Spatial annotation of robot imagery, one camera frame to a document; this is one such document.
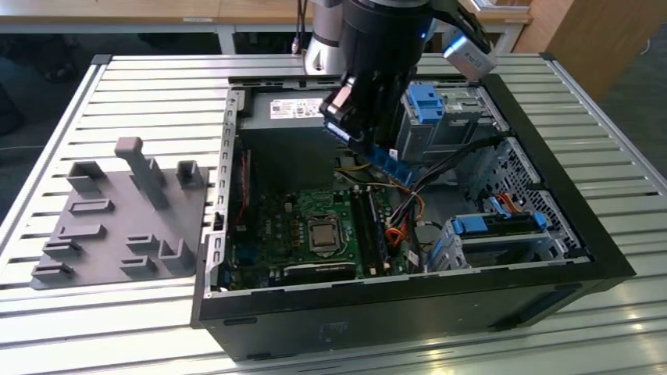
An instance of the floor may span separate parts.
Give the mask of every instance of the floor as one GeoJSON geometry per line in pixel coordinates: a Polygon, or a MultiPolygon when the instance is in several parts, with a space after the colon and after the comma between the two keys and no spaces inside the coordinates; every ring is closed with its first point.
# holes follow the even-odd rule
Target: floor
{"type": "MultiPolygon", "coordinates": [[[[80,35],[69,39],[83,76],[91,58],[115,55],[216,54],[211,36],[173,36],[151,47],[136,35],[80,35]]],[[[656,169],[667,175],[667,25],[651,38],[649,50],[636,57],[607,98],[599,103],[656,169]]],[[[77,81],[49,84],[29,66],[0,59],[0,83],[27,116],[25,126],[0,136],[0,221],[7,215],[23,181],[49,139],[60,115],[79,85],[77,81]],[[36,148],[13,148],[36,146],[36,148]]]]}

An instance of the computer case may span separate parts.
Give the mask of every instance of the computer case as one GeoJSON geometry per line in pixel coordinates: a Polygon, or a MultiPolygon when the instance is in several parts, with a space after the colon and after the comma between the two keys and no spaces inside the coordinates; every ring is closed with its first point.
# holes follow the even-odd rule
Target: computer case
{"type": "MultiPolygon", "coordinates": [[[[245,178],[236,166],[235,143],[248,145],[253,141],[247,136],[244,140],[243,134],[260,132],[253,130],[252,119],[265,110],[263,106],[269,105],[264,99],[264,104],[255,103],[260,98],[257,93],[277,95],[276,98],[283,94],[321,98],[336,86],[335,77],[231,78],[221,127],[215,220],[197,258],[192,325],[208,330],[233,360],[268,359],[529,326],[584,295],[608,290],[635,274],[500,76],[489,74],[472,86],[457,75],[419,77],[419,81],[444,89],[463,85],[481,93],[484,109],[495,118],[487,126],[511,134],[512,149],[531,171],[532,178],[519,181],[516,186],[520,184],[527,195],[533,194],[535,199],[543,200],[543,206],[535,204],[531,209],[545,212],[552,224],[560,222],[563,235],[557,240],[565,244],[567,252],[551,259],[477,269],[432,270],[256,289],[221,287],[220,280],[227,277],[223,274],[228,274],[231,267],[225,258],[232,249],[231,211],[239,194],[235,186],[239,178],[245,178]]],[[[399,158],[419,162],[437,158],[452,147],[424,141],[420,147],[436,150],[439,155],[423,156],[407,151],[409,127],[405,122],[413,120],[409,104],[404,99],[396,148],[399,158]]],[[[292,144],[289,136],[284,142],[269,137],[276,145],[297,148],[312,139],[325,154],[336,148],[329,145],[329,134],[321,132],[321,117],[276,121],[277,128],[297,124],[299,131],[307,132],[292,144]]],[[[259,156],[261,145],[252,147],[259,156]]],[[[481,171],[473,169],[488,167],[489,158],[485,162],[483,159],[480,156],[471,161],[463,173],[476,173],[479,177],[481,171]]],[[[327,175],[316,178],[328,183],[327,175]]],[[[465,205],[463,200],[460,204],[447,205],[448,193],[443,193],[441,198],[437,191],[429,194],[435,196],[429,202],[439,202],[435,205],[453,207],[444,209],[451,212],[441,213],[441,219],[471,213],[469,209],[456,212],[455,207],[465,205]]]]}

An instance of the table surface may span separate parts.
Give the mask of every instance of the table surface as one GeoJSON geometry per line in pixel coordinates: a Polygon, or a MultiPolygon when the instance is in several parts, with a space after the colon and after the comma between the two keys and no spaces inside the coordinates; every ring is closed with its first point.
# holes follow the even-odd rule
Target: table surface
{"type": "MultiPolygon", "coordinates": [[[[463,0],[471,10],[468,0],[463,0]]],[[[525,12],[477,12],[483,23],[529,23],[525,12]]],[[[13,23],[291,24],[291,0],[0,0],[0,20],[13,23]]]]}
{"type": "MultiPolygon", "coordinates": [[[[420,73],[453,73],[436,55],[420,73]]],[[[125,170],[120,136],[144,139],[164,168],[193,159],[216,180],[227,77],[303,74],[284,55],[115,57],[91,66],[0,227],[3,374],[660,372],[667,362],[667,191],[608,118],[557,64],[499,57],[503,77],[541,137],[627,255],[637,276],[535,326],[493,334],[233,363],[188,327],[193,278],[33,291],[27,284],[71,189],[73,160],[125,170]]],[[[212,188],[209,200],[215,197],[212,188]]],[[[211,222],[207,207],[204,222],[211,222]]]]}

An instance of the gray plastic base plate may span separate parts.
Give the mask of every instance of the gray plastic base plate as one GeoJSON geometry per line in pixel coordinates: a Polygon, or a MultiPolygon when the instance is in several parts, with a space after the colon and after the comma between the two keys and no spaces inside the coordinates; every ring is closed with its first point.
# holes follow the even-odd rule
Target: gray plastic base plate
{"type": "MultiPolygon", "coordinates": [[[[181,189],[175,170],[163,170],[163,174],[161,190],[169,207],[160,211],[136,188],[131,172],[107,172],[95,180],[99,193],[83,197],[72,190],[31,288],[68,288],[193,274],[207,185],[181,189]],[[184,254],[179,254],[179,243],[184,254]]],[[[208,181],[204,168],[201,178],[208,181]]]]}

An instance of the wooden table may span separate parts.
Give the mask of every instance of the wooden table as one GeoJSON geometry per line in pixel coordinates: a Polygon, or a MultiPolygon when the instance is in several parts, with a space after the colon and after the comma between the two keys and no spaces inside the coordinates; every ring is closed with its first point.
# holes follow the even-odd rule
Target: wooden table
{"type": "MultiPolygon", "coordinates": [[[[487,32],[497,35],[496,50],[509,52],[531,16],[475,13],[487,32]]],[[[0,0],[0,33],[212,32],[224,54],[236,53],[233,33],[289,32],[295,19],[291,0],[0,0]]]]}

